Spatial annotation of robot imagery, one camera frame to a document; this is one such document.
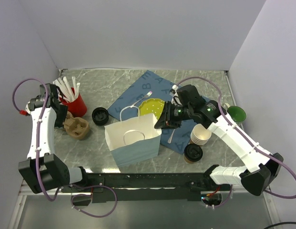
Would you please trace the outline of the black cup lid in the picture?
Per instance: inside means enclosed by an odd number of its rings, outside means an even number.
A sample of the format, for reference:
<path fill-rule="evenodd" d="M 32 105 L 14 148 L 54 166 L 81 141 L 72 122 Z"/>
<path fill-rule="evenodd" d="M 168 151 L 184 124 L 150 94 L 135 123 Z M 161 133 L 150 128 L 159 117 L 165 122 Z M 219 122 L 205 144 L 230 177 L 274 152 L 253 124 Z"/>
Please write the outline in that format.
<path fill-rule="evenodd" d="M 184 149 L 184 154 L 189 157 L 203 157 L 203 150 L 199 145 L 196 144 L 188 144 Z"/>

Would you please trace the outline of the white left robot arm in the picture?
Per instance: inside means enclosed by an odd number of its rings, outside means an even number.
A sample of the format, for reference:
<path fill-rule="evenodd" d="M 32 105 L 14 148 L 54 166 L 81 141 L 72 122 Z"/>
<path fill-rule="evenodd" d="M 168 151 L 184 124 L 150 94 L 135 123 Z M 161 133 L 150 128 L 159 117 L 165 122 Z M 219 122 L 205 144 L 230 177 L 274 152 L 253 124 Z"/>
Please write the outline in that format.
<path fill-rule="evenodd" d="M 90 180 L 83 167 L 68 168 L 55 154 L 54 129 L 63 127 L 68 108 L 59 101 L 54 84 L 40 85 L 40 94 L 32 98 L 20 114 L 32 119 L 30 149 L 18 170 L 35 194 L 73 185 L 79 192 L 89 188 Z"/>

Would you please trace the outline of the blue white paper bag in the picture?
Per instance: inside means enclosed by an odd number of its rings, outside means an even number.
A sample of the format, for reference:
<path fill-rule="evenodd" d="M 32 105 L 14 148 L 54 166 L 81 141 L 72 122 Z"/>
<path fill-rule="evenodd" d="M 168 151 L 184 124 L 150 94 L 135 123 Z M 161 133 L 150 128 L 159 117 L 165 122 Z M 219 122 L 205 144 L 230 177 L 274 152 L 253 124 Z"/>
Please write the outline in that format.
<path fill-rule="evenodd" d="M 154 128 L 157 118 L 153 113 L 122 120 L 128 108 L 135 106 L 123 108 L 119 121 L 105 126 L 105 140 L 119 168 L 158 156 L 162 134 Z"/>

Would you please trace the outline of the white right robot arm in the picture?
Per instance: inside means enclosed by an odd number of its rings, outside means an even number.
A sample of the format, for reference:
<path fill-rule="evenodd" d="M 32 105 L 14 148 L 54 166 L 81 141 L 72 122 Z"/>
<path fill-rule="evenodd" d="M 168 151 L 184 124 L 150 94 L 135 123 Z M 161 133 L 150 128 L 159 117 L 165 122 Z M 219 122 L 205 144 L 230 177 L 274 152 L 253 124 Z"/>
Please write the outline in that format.
<path fill-rule="evenodd" d="M 278 175 L 283 157 L 263 149 L 239 128 L 217 101 L 205 100 L 195 86 L 173 85 L 170 93 L 177 96 L 179 102 L 165 102 L 154 126 L 156 129 L 176 129 L 182 121 L 193 120 L 225 142 L 244 164 L 242 167 L 211 166 L 204 173 L 204 186 L 215 190 L 222 184 L 238 185 L 252 195 L 261 195 Z"/>

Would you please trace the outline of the stack of brown paper cups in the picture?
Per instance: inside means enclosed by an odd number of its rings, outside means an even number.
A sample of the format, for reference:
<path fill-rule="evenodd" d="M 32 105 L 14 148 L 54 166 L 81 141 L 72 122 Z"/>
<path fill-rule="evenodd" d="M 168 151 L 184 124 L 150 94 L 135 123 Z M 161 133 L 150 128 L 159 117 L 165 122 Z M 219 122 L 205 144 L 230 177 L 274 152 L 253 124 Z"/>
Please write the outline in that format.
<path fill-rule="evenodd" d="M 202 146 L 208 142 L 211 136 L 211 131 L 205 129 L 201 124 L 197 124 L 191 131 L 190 142 Z"/>

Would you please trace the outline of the brown paper cup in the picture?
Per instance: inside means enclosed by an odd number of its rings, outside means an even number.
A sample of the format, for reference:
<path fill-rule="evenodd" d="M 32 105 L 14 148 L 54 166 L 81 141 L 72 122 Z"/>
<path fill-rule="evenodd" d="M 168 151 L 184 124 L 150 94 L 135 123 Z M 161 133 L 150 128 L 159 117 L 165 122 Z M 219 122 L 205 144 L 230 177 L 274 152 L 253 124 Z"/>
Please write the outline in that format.
<path fill-rule="evenodd" d="M 184 160 L 188 164 L 197 163 L 201 159 L 202 159 L 202 156 L 199 156 L 199 157 L 189 157 L 188 155 L 184 154 Z"/>

